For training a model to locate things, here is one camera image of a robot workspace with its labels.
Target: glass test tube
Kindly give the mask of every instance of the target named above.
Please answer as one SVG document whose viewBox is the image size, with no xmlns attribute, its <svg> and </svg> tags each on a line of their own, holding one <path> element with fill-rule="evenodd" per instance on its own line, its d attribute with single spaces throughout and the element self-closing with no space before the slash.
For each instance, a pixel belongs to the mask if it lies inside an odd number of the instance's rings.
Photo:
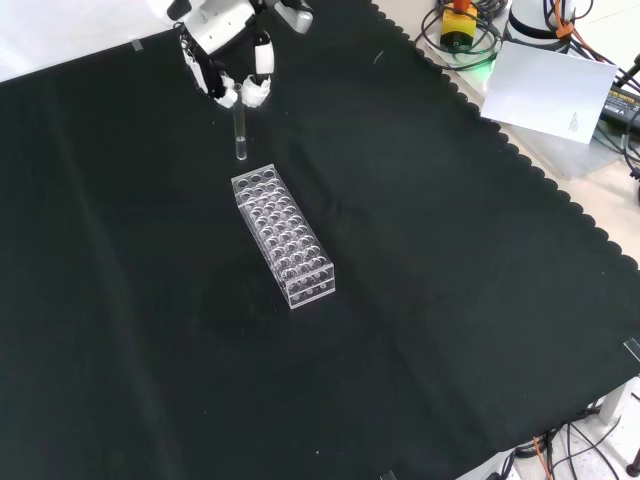
<svg viewBox="0 0 640 480">
<path fill-rule="evenodd" d="M 242 84 L 236 83 L 233 89 L 238 94 L 238 100 L 233 106 L 233 124 L 236 136 L 236 157 L 238 160 L 247 159 L 247 135 L 244 124 L 244 103 L 242 103 Z"/>
</svg>

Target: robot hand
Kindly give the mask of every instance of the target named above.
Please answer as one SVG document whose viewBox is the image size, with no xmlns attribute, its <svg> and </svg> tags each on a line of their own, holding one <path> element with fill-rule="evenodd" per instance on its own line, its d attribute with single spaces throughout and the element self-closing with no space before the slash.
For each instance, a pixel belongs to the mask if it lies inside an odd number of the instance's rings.
<svg viewBox="0 0 640 480">
<path fill-rule="evenodd" d="M 179 20 L 175 27 L 179 29 L 185 62 L 196 89 L 226 108 L 236 101 L 237 94 L 232 88 L 235 82 L 217 58 L 221 52 L 248 40 L 254 44 L 256 68 L 255 74 L 250 74 L 243 83 L 243 102 L 249 107 L 259 107 L 269 95 L 275 68 L 273 45 L 255 21 L 265 10 L 276 12 L 301 34 L 313 22 L 311 9 L 304 0 L 173 0 L 166 10 L 170 19 Z"/>
</svg>

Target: paper sheet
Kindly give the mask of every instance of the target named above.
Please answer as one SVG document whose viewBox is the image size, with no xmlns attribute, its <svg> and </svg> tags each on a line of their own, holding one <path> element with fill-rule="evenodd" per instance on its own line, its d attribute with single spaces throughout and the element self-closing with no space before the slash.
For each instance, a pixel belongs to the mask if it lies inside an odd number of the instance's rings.
<svg viewBox="0 0 640 480">
<path fill-rule="evenodd" d="M 482 116 L 589 143 L 616 67 L 505 42 Z"/>
</svg>

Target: white cylinder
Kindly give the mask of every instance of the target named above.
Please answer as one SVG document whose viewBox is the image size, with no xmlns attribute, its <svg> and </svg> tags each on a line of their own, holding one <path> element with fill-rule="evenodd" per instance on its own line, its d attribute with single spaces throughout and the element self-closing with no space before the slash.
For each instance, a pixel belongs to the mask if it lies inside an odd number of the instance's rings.
<svg viewBox="0 0 640 480">
<path fill-rule="evenodd" d="M 576 5 L 579 0 L 557 0 L 564 1 L 565 7 L 565 18 L 570 19 L 573 17 L 576 9 Z M 549 32 L 549 27 L 546 24 L 544 18 L 544 3 L 547 2 L 547 11 L 552 10 L 551 2 L 549 0 L 513 0 L 513 4 L 511 5 L 511 14 L 518 20 L 520 23 L 523 23 L 529 28 L 534 28 L 536 30 L 543 30 Z M 556 20 L 556 16 L 551 14 L 549 18 L 549 23 L 553 26 L 557 26 L 558 22 Z M 520 42 L 529 44 L 529 45 L 552 45 L 557 43 L 559 39 L 540 39 L 534 38 L 526 33 L 520 32 L 517 28 L 512 25 L 511 19 L 507 22 L 507 29 L 509 34 Z"/>
</svg>

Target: black cloth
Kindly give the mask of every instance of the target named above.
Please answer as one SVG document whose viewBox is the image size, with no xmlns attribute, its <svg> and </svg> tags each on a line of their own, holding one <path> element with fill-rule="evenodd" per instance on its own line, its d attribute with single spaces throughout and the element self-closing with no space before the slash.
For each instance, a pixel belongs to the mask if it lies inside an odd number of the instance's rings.
<svg viewBox="0 0 640 480">
<path fill-rule="evenodd" d="M 261 19 L 244 164 L 173 32 L 0 86 L 2 478 L 453 479 L 637 372 L 635 263 L 366 0 L 314 6 Z M 231 191 L 269 163 L 336 265 L 294 311 Z"/>
</svg>

